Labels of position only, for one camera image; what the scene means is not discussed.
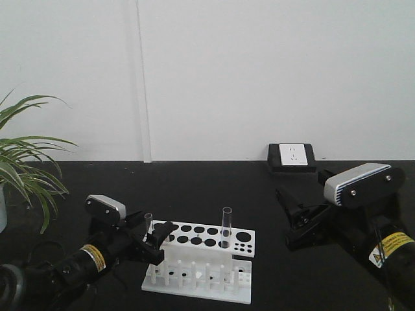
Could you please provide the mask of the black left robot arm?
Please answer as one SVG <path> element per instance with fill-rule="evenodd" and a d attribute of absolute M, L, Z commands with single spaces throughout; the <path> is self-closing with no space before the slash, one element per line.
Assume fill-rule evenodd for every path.
<path fill-rule="evenodd" d="M 1 265 L 1 309 L 64 310 L 118 262 L 131 260 L 157 266 L 165 258 L 161 245 L 174 226 L 166 221 L 145 237 L 135 235 L 133 230 L 144 222 L 145 213 L 141 211 L 121 221 L 93 217 L 88 241 L 60 262 Z"/>

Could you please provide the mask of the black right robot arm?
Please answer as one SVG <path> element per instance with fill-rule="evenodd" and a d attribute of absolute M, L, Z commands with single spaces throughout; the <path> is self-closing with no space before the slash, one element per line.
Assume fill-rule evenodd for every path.
<path fill-rule="evenodd" d="M 337 243 L 409 310 L 414 309 L 414 238 L 400 218 L 401 168 L 365 163 L 318 173 L 324 202 L 304 205 L 283 187 L 276 199 L 290 225 L 289 250 Z"/>

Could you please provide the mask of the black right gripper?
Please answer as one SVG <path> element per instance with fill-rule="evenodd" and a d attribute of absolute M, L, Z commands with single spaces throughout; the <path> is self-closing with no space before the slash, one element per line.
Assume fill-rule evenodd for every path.
<path fill-rule="evenodd" d="M 318 171 L 318 183 L 324 186 L 334 173 Z M 285 244 L 291 251 L 336 243 L 345 251 L 358 251 L 363 243 L 363 211 L 336 207 L 330 203 L 305 206 L 286 188 L 276 188 L 276 200 L 287 215 L 290 229 Z"/>

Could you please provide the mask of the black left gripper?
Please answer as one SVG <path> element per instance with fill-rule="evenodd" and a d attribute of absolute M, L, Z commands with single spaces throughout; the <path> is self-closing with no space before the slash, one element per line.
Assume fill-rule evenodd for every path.
<path fill-rule="evenodd" d="M 101 223 L 90 225 L 88 243 L 100 251 L 107 266 L 117 259 L 120 262 L 132 260 L 155 266 L 164 261 L 165 252 L 161 245 L 173 232 L 174 225 L 166 221 L 153 229 L 150 226 L 145 242 L 140 242 L 131 230 L 144 222 L 144 215 L 143 211 L 127 215 L 124 227 Z"/>

